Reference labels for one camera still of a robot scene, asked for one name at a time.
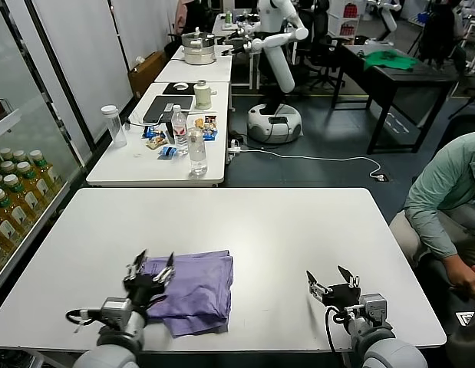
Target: black desk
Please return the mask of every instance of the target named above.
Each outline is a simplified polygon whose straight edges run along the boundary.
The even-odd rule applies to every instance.
[[[381,108],[381,115],[378,118],[377,125],[370,143],[368,144],[367,153],[373,153],[374,150],[399,150],[409,149],[411,152],[417,152],[424,141],[431,124],[440,111],[444,101],[452,88],[455,78],[448,76],[440,71],[434,70],[426,64],[418,62],[413,66],[412,71],[402,71],[398,69],[370,67],[364,71],[364,59],[357,56],[359,51],[363,51],[365,55],[374,51],[393,49],[390,46],[381,45],[363,45],[363,46],[341,46],[338,49],[338,59],[341,62],[338,79],[343,78],[346,73],[353,81],[355,81],[367,95],[367,100],[341,100],[338,101],[341,83],[336,84],[335,95],[332,99],[332,109],[336,104],[351,104],[366,102],[366,107],[354,109],[338,109],[338,110],[368,110],[372,100],[374,100]],[[408,110],[418,105],[418,109],[426,107],[426,120],[421,127],[420,134],[414,144],[397,144],[390,146],[378,146],[377,140],[381,134],[385,119],[391,107],[395,107],[407,120],[415,126],[422,122],[425,114],[419,111],[409,114]]]

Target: mouse pad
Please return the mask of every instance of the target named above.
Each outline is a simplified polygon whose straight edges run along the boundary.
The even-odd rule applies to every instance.
[[[177,95],[188,95],[188,94],[194,94],[194,85],[196,83],[186,83],[188,85],[188,88],[185,90],[178,90],[174,87],[176,83],[169,83],[166,87],[166,89],[163,91],[162,94],[177,94]]]

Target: folded purple towel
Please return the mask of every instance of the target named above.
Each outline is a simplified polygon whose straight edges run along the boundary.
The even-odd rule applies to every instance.
[[[157,274],[166,262],[167,257],[149,258],[144,272]],[[226,325],[233,281],[229,251],[175,256],[174,271],[167,299],[149,308],[149,317],[163,320],[173,337]]]

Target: man's hand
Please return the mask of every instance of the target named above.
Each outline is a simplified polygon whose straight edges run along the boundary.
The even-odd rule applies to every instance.
[[[465,264],[459,255],[446,257],[442,262],[452,285],[466,291],[475,300],[475,270]]]

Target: electrical outlet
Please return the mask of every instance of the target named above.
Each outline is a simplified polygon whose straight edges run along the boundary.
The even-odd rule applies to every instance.
[[[389,178],[385,174],[377,174],[377,177],[374,178],[376,182],[388,182]]]

